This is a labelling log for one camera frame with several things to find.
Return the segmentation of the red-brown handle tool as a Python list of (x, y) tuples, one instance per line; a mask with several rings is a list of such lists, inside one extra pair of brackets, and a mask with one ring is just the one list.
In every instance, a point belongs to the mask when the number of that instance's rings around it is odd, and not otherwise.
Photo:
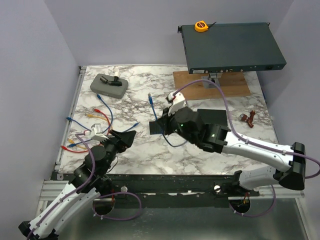
[(253, 120), (254, 120), (254, 116), (256, 115), (256, 112), (254, 110), (252, 110), (250, 113), (249, 113), (249, 116), (242, 113), (240, 116), (239, 116), (239, 119), (241, 122), (245, 122), (247, 123), (247, 125), (250, 127), (250, 128), (253, 128), (254, 127), (254, 124), (253, 124)]

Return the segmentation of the black TP-Link network switch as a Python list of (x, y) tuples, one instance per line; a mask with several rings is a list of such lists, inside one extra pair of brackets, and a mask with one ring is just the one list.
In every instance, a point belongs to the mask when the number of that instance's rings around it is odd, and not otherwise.
[(228, 126), (228, 119), (226, 110), (221, 109), (201, 109), (197, 110), (202, 121), (205, 124), (217, 124), (221, 126)]

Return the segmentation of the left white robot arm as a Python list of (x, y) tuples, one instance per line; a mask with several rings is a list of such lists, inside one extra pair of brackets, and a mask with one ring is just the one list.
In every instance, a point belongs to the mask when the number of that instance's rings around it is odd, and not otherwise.
[(73, 178), (37, 217), (23, 221), (19, 230), (28, 240), (56, 240), (64, 225), (94, 199), (113, 192), (112, 181), (106, 176), (117, 154), (125, 152), (134, 142), (136, 131), (103, 136), (99, 144), (89, 147), (83, 163), (73, 172)]

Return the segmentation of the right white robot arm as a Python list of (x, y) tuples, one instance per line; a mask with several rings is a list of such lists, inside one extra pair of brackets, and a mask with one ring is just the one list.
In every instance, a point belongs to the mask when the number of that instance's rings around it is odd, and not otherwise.
[(295, 191), (305, 188), (306, 150), (300, 142), (280, 145), (250, 138), (224, 125), (207, 124), (198, 111), (188, 107), (174, 114), (165, 109), (156, 122), (166, 135), (176, 133), (205, 152), (237, 155), (265, 164), (265, 167), (234, 174), (230, 191), (236, 196), (274, 184)]

